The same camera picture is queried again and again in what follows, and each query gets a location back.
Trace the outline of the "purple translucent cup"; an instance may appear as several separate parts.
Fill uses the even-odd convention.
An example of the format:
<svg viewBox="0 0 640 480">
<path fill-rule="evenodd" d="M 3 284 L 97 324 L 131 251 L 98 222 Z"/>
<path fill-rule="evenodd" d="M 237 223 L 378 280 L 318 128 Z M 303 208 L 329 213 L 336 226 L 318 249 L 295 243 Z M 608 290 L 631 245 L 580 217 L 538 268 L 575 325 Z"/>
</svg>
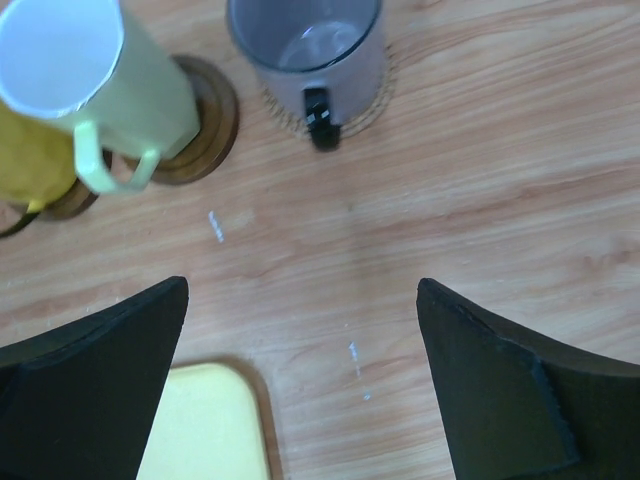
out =
<svg viewBox="0 0 640 480">
<path fill-rule="evenodd" d="M 303 120 L 314 147 L 374 100 L 386 70 L 381 0 L 232 0 L 227 25 L 258 80 Z"/>
</svg>

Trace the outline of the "dark brown wooden coaster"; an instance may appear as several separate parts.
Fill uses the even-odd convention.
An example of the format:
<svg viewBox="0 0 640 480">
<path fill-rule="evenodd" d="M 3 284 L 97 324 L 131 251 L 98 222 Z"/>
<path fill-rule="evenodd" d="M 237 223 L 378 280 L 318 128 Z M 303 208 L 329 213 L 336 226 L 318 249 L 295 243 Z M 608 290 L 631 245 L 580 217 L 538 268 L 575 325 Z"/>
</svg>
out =
<svg viewBox="0 0 640 480">
<path fill-rule="evenodd" d="M 225 160 L 237 137 L 240 109 L 231 82 L 212 62 L 191 55 L 173 59 L 193 88 L 200 131 L 179 154 L 159 163 L 152 180 L 184 185 L 209 175 Z"/>
</svg>

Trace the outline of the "light woven rattan coaster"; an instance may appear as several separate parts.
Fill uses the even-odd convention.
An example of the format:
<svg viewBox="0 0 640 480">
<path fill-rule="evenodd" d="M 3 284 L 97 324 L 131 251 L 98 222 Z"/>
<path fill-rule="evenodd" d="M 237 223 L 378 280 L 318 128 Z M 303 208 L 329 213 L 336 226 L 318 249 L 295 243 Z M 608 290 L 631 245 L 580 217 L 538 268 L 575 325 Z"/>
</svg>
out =
<svg viewBox="0 0 640 480">
<path fill-rule="evenodd" d="M 376 95 L 371 104 L 357 116 L 351 118 L 341 127 L 341 137 L 349 138 L 371 126 L 386 110 L 394 95 L 397 73 L 398 53 L 393 44 L 385 49 L 386 70 L 379 82 Z M 298 139 L 310 140 L 311 134 L 306 123 L 286 110 L 269 92 L 266 86 L 260 86 L 261 100 L 272 122 L 281 130 Z"/>
</svg>

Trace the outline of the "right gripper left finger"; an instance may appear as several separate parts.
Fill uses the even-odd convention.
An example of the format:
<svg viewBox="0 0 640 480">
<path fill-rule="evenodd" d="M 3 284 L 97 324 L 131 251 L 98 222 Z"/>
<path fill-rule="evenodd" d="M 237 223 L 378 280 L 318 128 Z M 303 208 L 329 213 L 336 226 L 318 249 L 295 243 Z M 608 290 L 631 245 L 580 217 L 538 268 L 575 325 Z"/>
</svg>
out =
<svg viewBox="0 0 640 480">
<path fill-rule="evenodd" d="M 136 478 L 188 302 L 173 276 L 2 347 L 2 478 Z"/>
</svg>

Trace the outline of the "white cup green handle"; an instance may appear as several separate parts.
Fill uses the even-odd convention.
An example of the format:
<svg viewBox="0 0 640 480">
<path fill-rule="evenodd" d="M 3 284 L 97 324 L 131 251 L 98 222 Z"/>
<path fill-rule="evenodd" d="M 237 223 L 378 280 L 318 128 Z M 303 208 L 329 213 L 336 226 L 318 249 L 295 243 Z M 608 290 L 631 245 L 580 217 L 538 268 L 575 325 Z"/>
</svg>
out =
<svg viewBox="0 0 640 480">
<path fill-rule="evenodd" d="M 117 1 L 12 1 L 1 12 L 1 98 L 69 132 L 94 193 L 143 190 L 199 133 L 187 76 Z"/>
</svg>

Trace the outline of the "yellow translucent cup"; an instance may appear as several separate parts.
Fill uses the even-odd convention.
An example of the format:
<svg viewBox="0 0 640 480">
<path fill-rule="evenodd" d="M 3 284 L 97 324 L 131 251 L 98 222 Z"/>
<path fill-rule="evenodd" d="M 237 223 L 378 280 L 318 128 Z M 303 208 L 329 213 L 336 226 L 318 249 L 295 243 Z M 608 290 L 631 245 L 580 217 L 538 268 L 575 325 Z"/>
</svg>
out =
<svg viewBox="0 0 640 480">
<path fill-rule="evenodd" d="M 1 199 L 26 211 L 1 237 L 20 232 L 75 182 L 72 137 L 2 104 Z"/>
</svg>

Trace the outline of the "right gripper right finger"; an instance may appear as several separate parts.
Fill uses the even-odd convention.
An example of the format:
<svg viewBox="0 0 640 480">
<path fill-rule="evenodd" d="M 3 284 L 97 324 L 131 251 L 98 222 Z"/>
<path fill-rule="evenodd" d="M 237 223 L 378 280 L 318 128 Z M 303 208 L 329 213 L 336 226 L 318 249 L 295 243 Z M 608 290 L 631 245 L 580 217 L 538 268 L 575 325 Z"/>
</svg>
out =
<svg viewBox="0 0 640 480">
<path fill-rule="evenodd" d="M 639 368 L 542 335 L 431 278 L 417 315 L 459 479 L 635 479 Z"/>
</svg>

